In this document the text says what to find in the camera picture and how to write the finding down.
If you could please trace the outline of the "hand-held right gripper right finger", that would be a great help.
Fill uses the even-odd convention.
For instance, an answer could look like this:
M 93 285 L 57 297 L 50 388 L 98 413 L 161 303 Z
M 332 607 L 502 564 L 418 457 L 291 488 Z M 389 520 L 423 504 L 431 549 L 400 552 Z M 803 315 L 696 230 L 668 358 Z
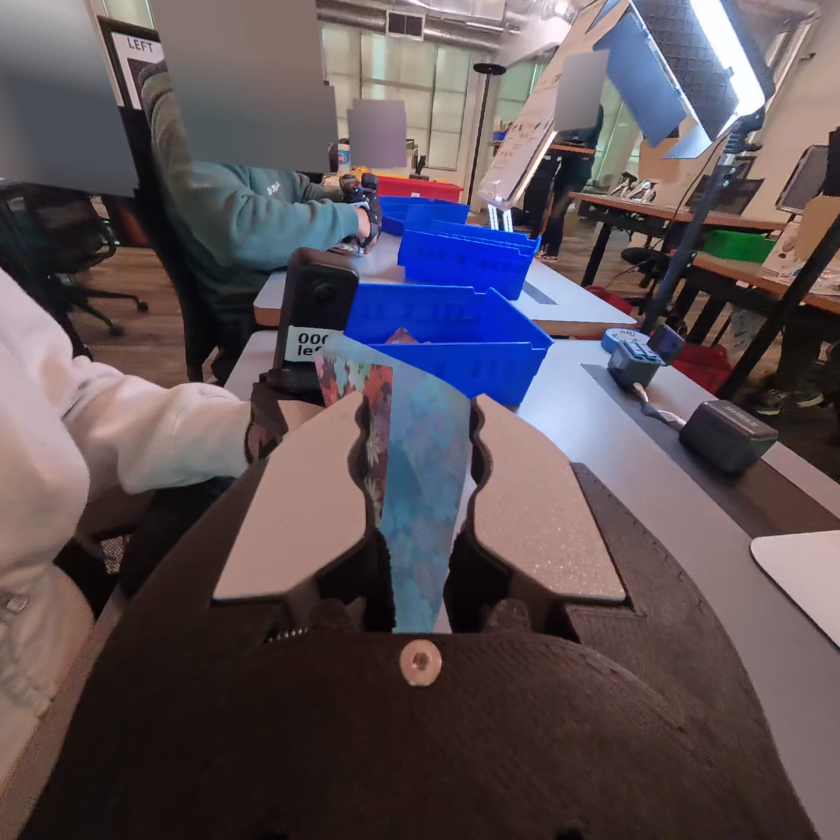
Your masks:
M 625 603 L 567 455 L 488 395 L 472 401 L 470 441 L 476 488 L 453 548 L 453 604 Z

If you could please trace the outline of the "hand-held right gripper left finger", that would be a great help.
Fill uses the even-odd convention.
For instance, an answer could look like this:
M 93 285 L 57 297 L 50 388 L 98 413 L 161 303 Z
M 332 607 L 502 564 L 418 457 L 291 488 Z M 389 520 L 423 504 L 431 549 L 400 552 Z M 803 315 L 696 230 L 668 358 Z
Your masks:
M 329 407 L 254 392 L 256 421 L 280 437 L 213 593 L 216 603 L 390 603 L 364 479 L 371 412 L 362 392 Z

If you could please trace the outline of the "floral origami paper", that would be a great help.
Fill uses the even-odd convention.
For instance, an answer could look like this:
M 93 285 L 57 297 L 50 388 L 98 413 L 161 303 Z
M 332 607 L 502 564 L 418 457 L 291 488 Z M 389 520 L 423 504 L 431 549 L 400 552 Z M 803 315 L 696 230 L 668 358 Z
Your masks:
M 470 402 L 432 374 L 343 335 L 315 357 L 327 404 L 371 409 L 364 485 L 390 554 L 395 630 L 431 632 L 444 600 L 470 455 Z

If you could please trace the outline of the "person's left hand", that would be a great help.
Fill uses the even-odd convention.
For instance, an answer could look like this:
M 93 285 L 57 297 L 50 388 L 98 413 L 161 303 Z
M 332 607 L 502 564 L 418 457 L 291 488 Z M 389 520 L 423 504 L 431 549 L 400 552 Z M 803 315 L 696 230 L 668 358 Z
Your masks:
M 279 436 L 272 430 L 262 425 L 251 414 L 248 427 L 245 432 L 245 458 L 249 465 L 256 461 L 267 458 L 279 445 L 283 434 Z

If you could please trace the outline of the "black chair backrest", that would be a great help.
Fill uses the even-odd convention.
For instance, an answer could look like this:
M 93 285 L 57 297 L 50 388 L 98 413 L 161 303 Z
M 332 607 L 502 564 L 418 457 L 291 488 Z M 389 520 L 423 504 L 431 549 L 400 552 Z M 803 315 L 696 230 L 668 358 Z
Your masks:
M 144 113 L 122 106 L 118 111 L 138 178 L 134 196 L 140 225 L 173 285 L 181 309 L 187 378 L 202 382 L 205 362 L 218 349 L 217 324 L 199 294 L 197 279 L 186 264 L 185 252 L 165 210 Z

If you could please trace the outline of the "red plastic bin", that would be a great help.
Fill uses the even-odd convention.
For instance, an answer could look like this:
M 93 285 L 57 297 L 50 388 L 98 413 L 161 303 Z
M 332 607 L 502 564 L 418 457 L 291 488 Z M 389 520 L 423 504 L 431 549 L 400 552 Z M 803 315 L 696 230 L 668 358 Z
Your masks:
M 459 203 L 463 192 L 461 186 L 449 182 L 396 175 L 378 175 L 376 177 L 379 196 L 422 197 L 430 200 Z

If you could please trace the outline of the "large blue plastic bin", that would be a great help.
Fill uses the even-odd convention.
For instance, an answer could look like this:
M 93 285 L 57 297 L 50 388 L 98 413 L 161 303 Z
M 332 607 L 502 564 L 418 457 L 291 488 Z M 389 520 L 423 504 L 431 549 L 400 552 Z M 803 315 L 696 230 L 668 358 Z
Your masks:
M 399 328 L 419 344 L 386 345 Z M 499 292 L 471 287 L 363 283 L 347 338 L 452 385 L 466 397 L 522 403 L 553 345 L 551 337 Z

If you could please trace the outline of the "grey battery charger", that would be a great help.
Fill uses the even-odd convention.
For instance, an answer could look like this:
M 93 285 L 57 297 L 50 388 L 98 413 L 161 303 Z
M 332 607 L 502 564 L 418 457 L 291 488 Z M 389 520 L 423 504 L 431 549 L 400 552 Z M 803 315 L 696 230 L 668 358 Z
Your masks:
M 633 392 L 636 385 L 646 389 L 664 367 L 664 359 L 648 345 L 648 336 L 642 334 L 618 340 L 606 369 L 622 390 Z

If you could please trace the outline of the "dark grey case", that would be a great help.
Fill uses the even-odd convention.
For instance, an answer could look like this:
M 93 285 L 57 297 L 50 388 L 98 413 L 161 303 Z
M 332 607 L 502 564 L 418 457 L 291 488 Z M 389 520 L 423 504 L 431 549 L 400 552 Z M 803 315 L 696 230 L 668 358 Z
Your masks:
M 755 466 L 779 440 L 779 432 L 725 400 L 698 405 L 679 430 L 679 441 L 728 475 Z

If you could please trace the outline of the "dark blue small box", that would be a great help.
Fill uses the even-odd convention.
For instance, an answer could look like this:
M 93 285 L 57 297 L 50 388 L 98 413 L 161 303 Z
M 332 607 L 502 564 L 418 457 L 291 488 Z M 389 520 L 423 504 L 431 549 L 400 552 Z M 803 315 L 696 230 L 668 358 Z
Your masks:
M 662 323 L 651 334 L 647 342 L 648 348 L 658 357 L 661 366 L 671 366 L 680 356 L 686 346 L 686 341 L 677 331 Z

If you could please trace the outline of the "red bag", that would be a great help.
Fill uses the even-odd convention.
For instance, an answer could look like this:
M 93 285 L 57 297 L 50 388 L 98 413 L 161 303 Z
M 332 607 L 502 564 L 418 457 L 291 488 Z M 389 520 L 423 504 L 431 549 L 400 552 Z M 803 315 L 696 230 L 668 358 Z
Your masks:
M 591 286 L 588 291 L 624 314 L 633 312 L 634 307 L 628 300 L 612 294 L 605 287 Z M 721 343 L 686 343 L 671 366 L 712 394 L 718 392 L 732 372 L 729 352 Z

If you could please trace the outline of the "black floor lamp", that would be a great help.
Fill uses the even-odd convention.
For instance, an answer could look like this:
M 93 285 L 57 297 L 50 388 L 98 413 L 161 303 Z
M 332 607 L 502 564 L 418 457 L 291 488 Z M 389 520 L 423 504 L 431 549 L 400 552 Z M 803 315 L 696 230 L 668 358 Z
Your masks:
M 483 80 L 483 89 L 481 94 L 481 100 L 479 105 L 479 115 L 478 115 L 478 128 L 476 130 L 476 143 L 474 148 L 474 153 L 472 157 L 472 162 L 469 170 L 469 180 L 467 185 L 467 198 L 466 203 L 470 205 L 472 203 L 473 193 L 476 184 L 476 174 L 478 169 L 478 162 L 480 157 L 480 152 L 482 148 L 482 136 L 484 132 L 486 114 L 487 114 L 487 104 L 489 99 L 490 93 L 490 84 L 491 81 L 495 78 L 502 77 L 506 72 L 507 69 L 496 62 L 477 62 L 473 66 L 473 70 L 475 73 L 479 74 Z

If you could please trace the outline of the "instruction sheet stand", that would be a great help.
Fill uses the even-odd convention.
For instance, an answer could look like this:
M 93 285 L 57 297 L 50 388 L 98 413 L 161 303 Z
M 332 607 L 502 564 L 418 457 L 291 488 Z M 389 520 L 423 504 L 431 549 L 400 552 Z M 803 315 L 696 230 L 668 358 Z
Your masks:
M 512 232 L 511 208 L 558 133 L 595 126 L 610 50 L 594 47 L 628 8 L 627 1 L 594 2 L 577 14 L 479 184 L 490 229 Z

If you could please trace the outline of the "person's white hoodie torso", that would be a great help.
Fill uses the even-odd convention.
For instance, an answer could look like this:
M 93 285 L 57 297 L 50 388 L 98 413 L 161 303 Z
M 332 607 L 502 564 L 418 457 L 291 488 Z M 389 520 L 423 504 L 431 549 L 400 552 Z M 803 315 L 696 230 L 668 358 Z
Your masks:
M 2 763 L 32 738 L 90 633 L 85 596 L 55 557 L 89 499 L 89 467 L 65 418 L 131 383 L 74 357 L 57 323 L 2 271 Z

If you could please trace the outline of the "black office chair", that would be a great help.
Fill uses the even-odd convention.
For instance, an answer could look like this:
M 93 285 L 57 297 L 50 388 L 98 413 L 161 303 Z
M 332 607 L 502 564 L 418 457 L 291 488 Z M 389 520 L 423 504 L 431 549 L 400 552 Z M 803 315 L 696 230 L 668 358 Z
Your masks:
M 138 312 L 149 305 L 141 298 L 87 286 L 77 275 L 114 257 L 118 243 L 89 194 L 61 187 L 3 179 L 1 181 L 2 268 L 70 338 L 74 356 L 91 352 L 70 320 L 74 310 L 102 321 L 113 337 L 122 326 L 97 310 L 91 299 L 130 300 Z

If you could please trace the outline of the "white flat pad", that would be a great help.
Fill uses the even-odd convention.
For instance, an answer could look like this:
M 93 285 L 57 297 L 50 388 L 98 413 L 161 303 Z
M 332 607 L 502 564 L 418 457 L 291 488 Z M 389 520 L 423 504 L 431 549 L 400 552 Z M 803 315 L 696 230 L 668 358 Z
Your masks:
M 829 639 L 839 646 L 839 531 L 753 539 L 753 561 Z

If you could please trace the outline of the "black tripod leg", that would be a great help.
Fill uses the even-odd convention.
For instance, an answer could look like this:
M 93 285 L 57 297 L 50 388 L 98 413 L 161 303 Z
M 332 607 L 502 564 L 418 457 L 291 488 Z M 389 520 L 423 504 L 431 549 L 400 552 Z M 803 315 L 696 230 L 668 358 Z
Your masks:
M 811 293 L 817 280 L 827 268 L 839 249 L 839 217 L 836 217 L 822 239 L 801 268 L 799 274 L 788 286 L 764 321 L 754 339 L 742 353 L 729 378 L 717 391 L 722 400 L 731 401 L 748 380 L 750 373 L 760 362 L 782 328 L 795 315 L 805 297 Z

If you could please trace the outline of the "wooden background desk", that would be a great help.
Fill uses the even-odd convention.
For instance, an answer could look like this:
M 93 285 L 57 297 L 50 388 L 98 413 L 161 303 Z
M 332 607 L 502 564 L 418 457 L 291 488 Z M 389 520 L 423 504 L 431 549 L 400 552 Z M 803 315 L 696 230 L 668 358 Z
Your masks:
M 690 210 L 682 207 L 672 208 L 615 196 L 572 192 L 569 198 L 577 206 L 582 219 L 602 225 L 586 264 L 581 280 L 582 287 L 590 287 L 595 283 L 614 229 L 623 230 L 631 235 L 644 235 L 651 240 L 658 239 L 667 242 L 688 226 L 694 217 Z M 704 217 L 702 225 L 709 229 L 719 228 L 769 235 L 780 232 L 787 223 L 712 212 Z

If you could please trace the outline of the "green plastic bin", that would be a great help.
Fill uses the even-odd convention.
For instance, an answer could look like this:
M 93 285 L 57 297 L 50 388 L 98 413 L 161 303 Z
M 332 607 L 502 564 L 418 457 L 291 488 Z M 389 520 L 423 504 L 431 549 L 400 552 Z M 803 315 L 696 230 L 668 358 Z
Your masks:
M 763 234 L 713 228 L 704 234 L 699 252 L 719 259 L 761 265 L 770 256 L 775 244 Z

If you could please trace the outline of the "black light stand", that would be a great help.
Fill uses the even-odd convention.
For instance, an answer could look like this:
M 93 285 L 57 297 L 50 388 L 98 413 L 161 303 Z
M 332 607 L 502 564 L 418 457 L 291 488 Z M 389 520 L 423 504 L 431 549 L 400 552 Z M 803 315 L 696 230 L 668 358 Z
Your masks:
M 750 115 L 736 119 L 732 125 L 721 156 L 700 196 L 699 204 L 692 211 L 692 218 L 679 246 L 669 259 L 665 276 L 660 281 L 651 302 L 646 306 L 642 322 L 644 333 L 649 334 L 657 328 L 658 320 L 663 316 L 684 270 L 697 250 L 707 216 L 716 204 L 720 190 L 725 188 L 732 179 L 736 158 L 746 151 L 749 136 L 762 129 L 765 113 L 766 107 L 762 106 Z

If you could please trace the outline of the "studio light panel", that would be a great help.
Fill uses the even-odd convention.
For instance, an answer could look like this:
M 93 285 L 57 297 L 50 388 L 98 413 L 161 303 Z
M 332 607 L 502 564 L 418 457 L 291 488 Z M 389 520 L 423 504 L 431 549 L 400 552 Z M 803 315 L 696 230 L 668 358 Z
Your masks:
M 775 93 L 736 2 L 631 1 L 593 50 L 651 148 L 694 121 L 667 160 L 701 156 Z

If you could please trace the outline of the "grey monitor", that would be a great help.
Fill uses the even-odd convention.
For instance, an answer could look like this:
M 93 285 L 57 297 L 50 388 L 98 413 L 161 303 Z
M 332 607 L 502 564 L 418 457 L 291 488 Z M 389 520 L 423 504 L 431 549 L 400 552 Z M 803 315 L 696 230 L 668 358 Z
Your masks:
M 802 215 L 806 205 L 821 193 L 830 147 L 814 144 L 804 150 L 775 202 L 775 209 L 789 215 Z

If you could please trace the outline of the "framed wall sign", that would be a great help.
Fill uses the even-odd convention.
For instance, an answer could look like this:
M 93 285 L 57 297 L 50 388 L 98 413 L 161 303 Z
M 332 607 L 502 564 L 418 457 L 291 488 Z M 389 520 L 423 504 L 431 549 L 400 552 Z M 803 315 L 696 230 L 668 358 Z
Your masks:
M 164 60 L 159 34 L 154 28 L 108 16 L 97 15 L 97 21 L 119 91 L 119 104 L 126 109 L 142 111 L 141 73 L 144 68 Z

